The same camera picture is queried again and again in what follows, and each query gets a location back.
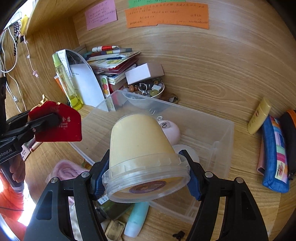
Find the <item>hand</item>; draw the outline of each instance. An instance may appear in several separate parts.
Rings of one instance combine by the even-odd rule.
[[[21,154],[13,157],[13,161],[10,164],[9,171],[13,174],[12,179],[18,183],[22,182],[25,179],[26,175],[26,165],[22,159]]]

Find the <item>charging cable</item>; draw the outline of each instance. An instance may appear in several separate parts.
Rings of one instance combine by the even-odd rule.
[[[15,80],[15,78],[13,78],[13,77],[9,74],[9,72],[11,72],[11,71],[14,69],[14,67],[16,66],[16,63],[17,63],[17,48],[16,48],[16,60],[15,60],[15,64],[14,64],[14,66],[13,66],[9,71],[5,71],[5,69],[6,69],[6,66],[5,66],[5,51],[4,51],[4,49],[3,49],[3,43],[4,43],[4,38],[5,38],[5,35],[6,35],[6,32],[7,32],[7,31],[9,32],[9,34],[10,34],[10,36],[11,36],[11,38],[12,38],[14,44],[15,44],[15,47],[16,47],[16,43],[15,43],[14,37],[13,37],[13,35],[12,35],[12,33],[11,33],[9,27],[8,27],[8,28],[5,29],[5,30],[2,32],[2,34],[0,35],[0,43],[2,42],[2,44],[1,44],[1,49],[2,49],[2,52],[3,52],[3,56],[4,56],[4,61],[2,60],[2,57],[0,56],[1,65],[3,66],[3,70],[2,70],[2,68],[0,68],[0,70],[1,70],[1,72],[3,73],[4,76],[6,76],[6,74],[7,74],[10,78],[12,78],[12,79],[14,80],[14,82],[15,82],[16,85],[17,85],[17,89],[18,89],[19,94],[20,94],[20,97],[21,97],[21,99],[22,99],[22,103],[23,103],[23,105],[24,105],[24,108],[25,108],[25,110],[27,110],[26,105],[25,105],[25,102],[24,102],[23,97],[22,97],[22,94],[21,94],[21,91],[20,91],[20,87],[19,87],[19,85],[18,85],[18,82]],[[19,108],[18,105],[17,105],[17,103],[19,102],[19,100],[18,100],[18,98],[12,93],[12,91],[11,91],[9,85],[8,85],[8,82],[6,82],[6,89],[7,89],[7,92],[11,95],[11,98],[13,99],[13,101],[14,101],[14,103],[15,103],[17,109],[18,109],[18,111],[21,113],[22,111],[20,110],[20,108]]]
[[[30,65],[31,65],[31,69],[32,69],[32,71],[33,71],[33,75],[36,76],[36,77],[38,78],[39,75],[38,75],[37,70],[34,70],[33,67],[32,67],[31,58],[30,58],[30,52],[29,52],[29,48],[28,48],[28,40],[26,40],[26,36],[25,36],[25,35],[24,35],[24,43],[25,43],[25,45],[26,45],[26,47],[27,47],[27,50],[28,50],[28,56],[27,56],[27,58],[28,58],[29,61],[30,61]]]

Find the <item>container label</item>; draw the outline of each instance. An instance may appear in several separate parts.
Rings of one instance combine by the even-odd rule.
[[[107,202],[109,200],[109,198],[108,198],[108,196],[107,196],[107,194],[105,194],[104,196],[102,196],[102,197],[100,197],[99,199],[98,199],[98,202],[99,202],[99,204],[104,204],[105,202]]]
[[[166,181],[158,180],[153,182],[142,183],[130,188],[130,193],[142,194],[156,191],[166,185]]]

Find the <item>wooden shelf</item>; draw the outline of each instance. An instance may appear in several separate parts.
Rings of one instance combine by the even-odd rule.
[[[68,18],[97,0],[37,0],[27,24],[26,36],[52,25],[60,19]]]

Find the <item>keyring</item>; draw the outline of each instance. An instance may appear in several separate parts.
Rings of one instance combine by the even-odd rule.
[[[148,89],[148,87],[145,83],[139,83],[138,89],[139,89],[139,91],[144,92]]]

